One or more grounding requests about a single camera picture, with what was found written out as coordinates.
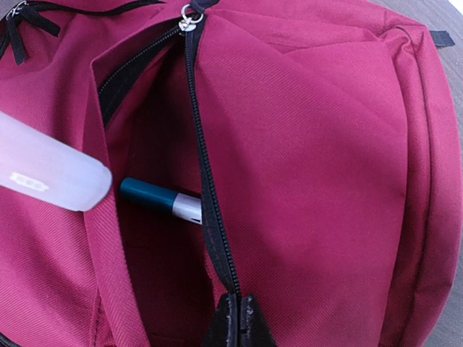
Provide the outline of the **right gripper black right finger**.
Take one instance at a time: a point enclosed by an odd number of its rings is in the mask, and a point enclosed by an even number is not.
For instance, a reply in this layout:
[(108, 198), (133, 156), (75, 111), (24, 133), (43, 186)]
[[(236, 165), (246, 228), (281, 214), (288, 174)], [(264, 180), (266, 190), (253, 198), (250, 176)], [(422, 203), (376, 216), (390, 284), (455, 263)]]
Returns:
[(240, 345), (241, 347), (276, 347), (258, 300), (253, 295), (241, 300)]

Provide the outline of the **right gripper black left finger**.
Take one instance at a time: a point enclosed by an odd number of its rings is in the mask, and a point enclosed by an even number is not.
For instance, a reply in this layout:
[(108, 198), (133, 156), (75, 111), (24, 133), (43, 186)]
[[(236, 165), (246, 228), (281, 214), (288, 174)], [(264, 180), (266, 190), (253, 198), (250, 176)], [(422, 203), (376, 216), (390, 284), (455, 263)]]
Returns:
[(237, 296), (224, 294), (216, 307), (202, 346), (237, 347), (239, 345), (239, 310)]

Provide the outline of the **red backpack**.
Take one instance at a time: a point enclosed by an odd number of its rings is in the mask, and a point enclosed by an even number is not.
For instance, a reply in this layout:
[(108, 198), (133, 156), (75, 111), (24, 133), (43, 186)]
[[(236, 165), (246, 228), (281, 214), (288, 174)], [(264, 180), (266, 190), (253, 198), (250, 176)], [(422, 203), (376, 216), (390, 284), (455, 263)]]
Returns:
[[(369, 1), (3, 1), (1, 113), (111, 172), (86, 212), (1, 185), (3, 346), (422, 346), (454, 282), (449, 34)], [(133, 203), (134, 178), (202, 224)]]

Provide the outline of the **beige highlighter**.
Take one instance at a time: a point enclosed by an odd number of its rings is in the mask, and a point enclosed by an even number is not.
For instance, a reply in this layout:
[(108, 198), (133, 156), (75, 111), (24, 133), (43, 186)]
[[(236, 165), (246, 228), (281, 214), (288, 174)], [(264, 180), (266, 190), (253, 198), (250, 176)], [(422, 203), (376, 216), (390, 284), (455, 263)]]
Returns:
[(1, 113), (1, 185), (66, 210), (86, 212), (109, 193), (99, 160)]

